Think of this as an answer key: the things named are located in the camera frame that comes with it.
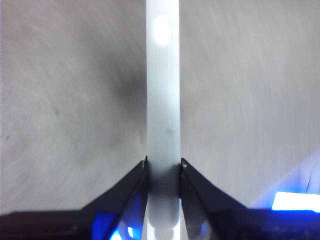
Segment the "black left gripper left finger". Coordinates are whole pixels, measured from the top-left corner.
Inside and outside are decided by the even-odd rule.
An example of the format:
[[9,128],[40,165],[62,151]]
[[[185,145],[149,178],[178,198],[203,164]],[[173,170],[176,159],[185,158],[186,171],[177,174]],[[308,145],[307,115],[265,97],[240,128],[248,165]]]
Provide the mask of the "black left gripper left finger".
[[0,217],[2,240],[139,240],[148,200],[148,161],[80,209],[15,211]]

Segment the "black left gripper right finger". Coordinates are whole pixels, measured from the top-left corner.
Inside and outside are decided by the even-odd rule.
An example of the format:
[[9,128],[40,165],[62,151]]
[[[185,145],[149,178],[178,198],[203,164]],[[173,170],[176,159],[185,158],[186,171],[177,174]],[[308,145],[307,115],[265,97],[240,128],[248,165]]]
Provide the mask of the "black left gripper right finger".
[[180,199],[191,240],[318,240],[320,215],[311,210],[248,208],[180,162]]

